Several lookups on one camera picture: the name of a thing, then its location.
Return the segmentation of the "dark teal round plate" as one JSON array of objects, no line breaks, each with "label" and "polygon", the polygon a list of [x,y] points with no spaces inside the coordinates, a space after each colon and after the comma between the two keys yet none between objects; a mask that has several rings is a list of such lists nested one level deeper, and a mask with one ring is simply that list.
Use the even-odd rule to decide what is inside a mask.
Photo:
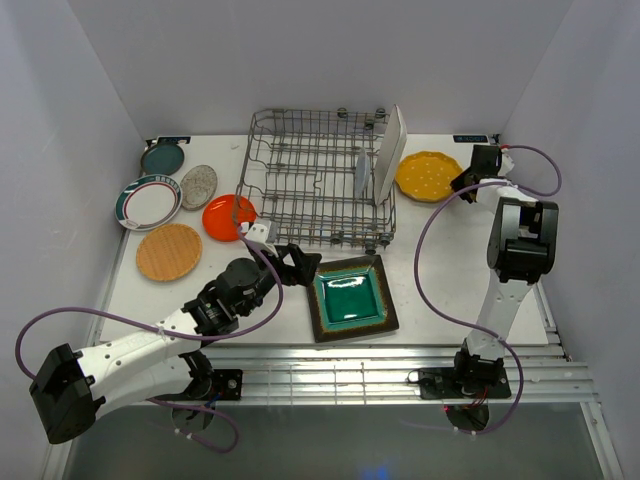
[{"label": "dark teal round plate", "polygon": [[184,163],[182,148],[174,143],[152,145],[141,157],[141,170],[146,174],[172,175]]}]

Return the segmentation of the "green square glazed plate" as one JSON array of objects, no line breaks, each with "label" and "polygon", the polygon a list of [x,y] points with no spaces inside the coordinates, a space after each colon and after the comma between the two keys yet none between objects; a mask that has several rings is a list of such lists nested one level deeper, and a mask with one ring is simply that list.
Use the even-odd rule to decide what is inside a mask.
[{"label": "green square glazed plate", "polygon": [[387,334],[399,329],[379,255],[321,263],[307,287],[307,298],[317,343]]}]

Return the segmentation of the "speckled beige oval plate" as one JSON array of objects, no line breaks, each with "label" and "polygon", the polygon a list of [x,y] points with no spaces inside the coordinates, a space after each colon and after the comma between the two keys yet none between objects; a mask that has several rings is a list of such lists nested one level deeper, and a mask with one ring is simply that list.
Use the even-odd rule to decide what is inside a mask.
[{"label": "speckled beige oval plate", "polygon": [[189,170],[180,182],[182,207],[199,210],[213,199],[218,186],[216,171],[209,165],[198,165]]}]

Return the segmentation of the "white rectangular plate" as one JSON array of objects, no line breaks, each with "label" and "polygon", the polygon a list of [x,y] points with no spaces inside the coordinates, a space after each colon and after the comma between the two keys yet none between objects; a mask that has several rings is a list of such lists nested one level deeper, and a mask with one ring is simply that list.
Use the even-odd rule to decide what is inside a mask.
[{"label": "white rectangular plate", "polygon": [[393,106],[374,167],[374,202],[382,204],[390,193],[407,141],[401,109]]}]

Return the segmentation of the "white plate striped rim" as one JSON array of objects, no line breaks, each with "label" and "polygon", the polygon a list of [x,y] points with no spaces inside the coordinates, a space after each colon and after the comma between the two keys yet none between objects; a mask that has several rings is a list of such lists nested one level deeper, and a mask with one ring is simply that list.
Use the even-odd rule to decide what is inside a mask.
[{"label": "white plate striped rim", "polygon": [[149,231],[169,222],[181,208],[183,192],[171,177],[152,174],[129,184],[118,196],[118,223],[132,231]]}]

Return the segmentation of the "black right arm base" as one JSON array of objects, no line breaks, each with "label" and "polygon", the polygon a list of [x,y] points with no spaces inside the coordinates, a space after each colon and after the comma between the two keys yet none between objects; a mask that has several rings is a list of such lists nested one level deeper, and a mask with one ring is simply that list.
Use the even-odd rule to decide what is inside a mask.
[{"label": "black right arm base", "polygon": [[463,380],[456,376],[453,367],[418,368],[411,370],[406,378],[409,385],[419,387],[423,400],[443,399],[508,399],[511,389],[506,373],[490,384],[484,380]]}]

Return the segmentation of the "yellow polka dot plate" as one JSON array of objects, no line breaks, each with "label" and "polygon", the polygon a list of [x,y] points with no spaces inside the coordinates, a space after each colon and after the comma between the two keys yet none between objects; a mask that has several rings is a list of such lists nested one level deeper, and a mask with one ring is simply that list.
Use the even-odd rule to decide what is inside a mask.
[{"label": "yellow polka dot plate", "polygon": [[437,203],[453,193],[451,182],[462,172],[454,158],[442,152],[420,151],[399,163],[395,183],[415,201]]}]

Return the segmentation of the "black label back left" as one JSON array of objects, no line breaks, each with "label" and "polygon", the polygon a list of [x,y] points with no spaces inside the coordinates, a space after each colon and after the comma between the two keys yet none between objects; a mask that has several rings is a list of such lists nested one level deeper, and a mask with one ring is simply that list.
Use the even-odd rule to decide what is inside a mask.
[{"label": "black label back left", "polygon": [[148,147],[156,145],[158,143],[172,143],[177,145],[188,145],[191,142],[190,136],[160,136],[155,139],[147,139],[146,144]]}]

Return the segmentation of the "woven bamboo round plate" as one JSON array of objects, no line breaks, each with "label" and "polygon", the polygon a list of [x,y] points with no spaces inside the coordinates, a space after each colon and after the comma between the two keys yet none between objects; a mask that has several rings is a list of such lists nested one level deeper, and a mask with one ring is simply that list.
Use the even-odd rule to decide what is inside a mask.
[{"label": "woven bamboo round plate", "polygon": [[167,224],[144,237],[136,252],[136,265],[149,280],[171,282],[197,266],[202,250],[201,237],[192,227]]}]

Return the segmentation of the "black xdof label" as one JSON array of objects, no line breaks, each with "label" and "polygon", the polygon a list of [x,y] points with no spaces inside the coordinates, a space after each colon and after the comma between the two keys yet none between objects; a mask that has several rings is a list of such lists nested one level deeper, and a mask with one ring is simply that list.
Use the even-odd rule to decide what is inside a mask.
[{"label": "black xdof label", "polygon": [[454,134],[453,141],[455,143],[487,144],[489,139],[486,135]]}]

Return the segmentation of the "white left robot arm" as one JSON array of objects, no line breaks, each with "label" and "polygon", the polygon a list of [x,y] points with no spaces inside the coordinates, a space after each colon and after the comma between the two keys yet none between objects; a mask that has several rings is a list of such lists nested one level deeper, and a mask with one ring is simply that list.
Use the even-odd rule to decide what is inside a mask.
[{"label": "white left robot arm", "polygon": [[29,376],[48,441],[66,443],[134,403],[205,397],[215,373],[202,348],[244,335],[240,318],[261,307],[272,289],[310,285],[322,259],[295,244],[246,246],[250,257],[231,261],[195,299],[159,322],[135,322],[136,332],[104,344],[52,349]]}]

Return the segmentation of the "orange round plate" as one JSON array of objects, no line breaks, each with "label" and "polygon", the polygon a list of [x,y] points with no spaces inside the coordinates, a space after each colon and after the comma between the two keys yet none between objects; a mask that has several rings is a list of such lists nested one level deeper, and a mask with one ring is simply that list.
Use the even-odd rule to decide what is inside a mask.
[{"label": "orange round plate", "polygon": [[242,196],[221,195],[212,200],[202,213],[205,232],[219,242],[234,242],[238,239],[238,225],[254,222],[257,218],[253,204]]}]

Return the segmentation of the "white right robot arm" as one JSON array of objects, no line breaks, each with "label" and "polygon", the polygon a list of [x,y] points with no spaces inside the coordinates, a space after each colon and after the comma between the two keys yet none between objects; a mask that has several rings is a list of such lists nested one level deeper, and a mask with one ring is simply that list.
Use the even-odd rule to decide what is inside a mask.
[{"label": "white right robot arm", "polygon": [[500,174],[502,150],[473,147],[470,166],[451,182],[469,203],[494,215],[487,247],[490,278],[477,327],[454,358],[451,382],[464,397],[490,394],[507,398],[503,342],[521,303],[555,261],[559,207],[516,187]]}]

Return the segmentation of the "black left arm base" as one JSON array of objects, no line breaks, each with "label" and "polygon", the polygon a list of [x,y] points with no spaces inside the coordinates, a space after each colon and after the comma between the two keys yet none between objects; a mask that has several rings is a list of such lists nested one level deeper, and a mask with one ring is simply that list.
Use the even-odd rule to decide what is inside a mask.
[{"label": "black left arm base", "polygon": [[193,400],[238,401],[242,396],[243,375],[241,369],[200,372],[187,386],[185,395]]}]

